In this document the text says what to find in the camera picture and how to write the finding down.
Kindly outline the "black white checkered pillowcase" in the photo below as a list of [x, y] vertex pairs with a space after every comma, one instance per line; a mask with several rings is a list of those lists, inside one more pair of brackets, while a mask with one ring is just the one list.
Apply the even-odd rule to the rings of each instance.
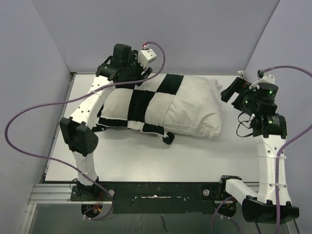
[[165, 130], [163, 122], [182, 81], [182, 75], [161, 74], [140, 86], [117, 86], [99, 110], [93, 131], [125, 127], [172, 144], [175, 135]]

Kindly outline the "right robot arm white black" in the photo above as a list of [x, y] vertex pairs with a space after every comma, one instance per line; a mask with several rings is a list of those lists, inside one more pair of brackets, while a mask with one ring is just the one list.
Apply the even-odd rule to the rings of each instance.
[[286, 143], [287, 123], [276, 112], [277, 91], [274, 77], [269, 75], [253, 84], [237, 77], [221, 92], [223, 102], [228, 102], [234, 93], [238, 94], [232, 106], [250, 117], [250, 135], [259, 155], [258, 192], [238, 176], [222, 176], [222, 184], [217, 187], [220, 198], [232, 196], [241, 204], [247, 222], [283, 224], [299, 217], [299, 208], [293, 206], [286, 182], [286, 157], [282, 146]]

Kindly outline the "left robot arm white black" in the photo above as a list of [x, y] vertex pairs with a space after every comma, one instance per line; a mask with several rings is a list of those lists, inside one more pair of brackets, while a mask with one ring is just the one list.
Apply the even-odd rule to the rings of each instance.
[[76, 167], [80, 170], [77, 177], [77, 194], [88, 200], [98, 197], [100, 191], [94, 182], [98, 181], [95, 172], [93, 152], [98, 145], [98, 137], [92, 128], [96, 125], [106, 98], [113, 91], [113, 87], [99, 90], [107, 84], [129, 82], [146, 79], [152, 69], [149, 63], [156, 59], [156, 54], [144, 44], [140, 51], [132, 50], [131, 46], [116, 44], [113, 54], [109, 56], [96, 71], [96, 76], [78, 108], [68, 117], [60, 120], [60, 129], [64, 142], [73, 153]]

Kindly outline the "white pillow insert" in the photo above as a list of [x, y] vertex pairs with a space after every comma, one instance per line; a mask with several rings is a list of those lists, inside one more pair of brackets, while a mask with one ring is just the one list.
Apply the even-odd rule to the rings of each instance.
[[172, 133], [216, 138], [221, 134], [222, 85], [216, 79], [184, 76], [168, 108], [163, 127]]

